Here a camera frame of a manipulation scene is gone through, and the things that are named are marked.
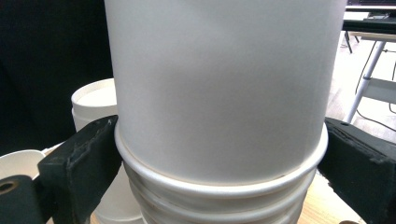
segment white container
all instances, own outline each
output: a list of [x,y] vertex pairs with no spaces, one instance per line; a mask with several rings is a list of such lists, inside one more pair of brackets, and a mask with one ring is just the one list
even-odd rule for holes
[[117,147],[147,223],[295,222],[346,2],[105,3]]
[[0,157],[0,179],[12,175],[29,175],[35,179],[38,177],[37,164],[45,156],[41,151],[26,149]]
[[[117,97],[114,78],[93,82],[72,95],[72,115],[76,130],[88,123],[117,114]],[[140,207],[129,189],[128,176],[123,164],[94,210],[96,218],[104,224],[142,224]]]

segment floor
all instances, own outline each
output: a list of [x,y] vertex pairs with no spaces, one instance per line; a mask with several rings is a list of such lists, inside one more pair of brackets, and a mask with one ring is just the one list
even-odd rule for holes
[[[345,40],[337,51],[332,76],[332,87],[326,112],[326,117],[329,118],[342,120],[346,116],[354,100],[355,90],[362,68],[366,63],[374,41],[361,40],[360,43],[358,43],[352,36],[350,38],[350,44],[353,51],[352,53],[349,53]],[[396,51],[396,43],[387,43],[385,49]],[[375,67],[373,77],[391,80],[395,62],[396,53],[383,52]],[[392,105],[391,108],[393,111],[396,111],[396,105]],[[377,120],[396,129],[396,114],[389,110],[388,103],[363,97],[358,110],[363,116]],[[354,126],[371,135],[396,143],[396,132],[364,119],[357,113],[352,123]]]

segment wooden table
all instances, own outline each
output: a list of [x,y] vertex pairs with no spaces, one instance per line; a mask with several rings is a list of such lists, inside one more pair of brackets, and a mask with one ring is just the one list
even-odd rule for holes
[[[316,175],[306,195],[303,212],[298,224],[339,224],[343,221],[365,224],[365,222],[332,191],[332,188],[328,185],[328,181],[323,176]],[[99,224],[94,216],[91,218],[91,224]]]

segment dark background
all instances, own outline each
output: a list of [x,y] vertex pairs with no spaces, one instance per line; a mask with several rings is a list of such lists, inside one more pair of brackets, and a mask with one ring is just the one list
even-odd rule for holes
[[73,92],[109,77],[103,1],[0,0],[0,156],[72,136]]

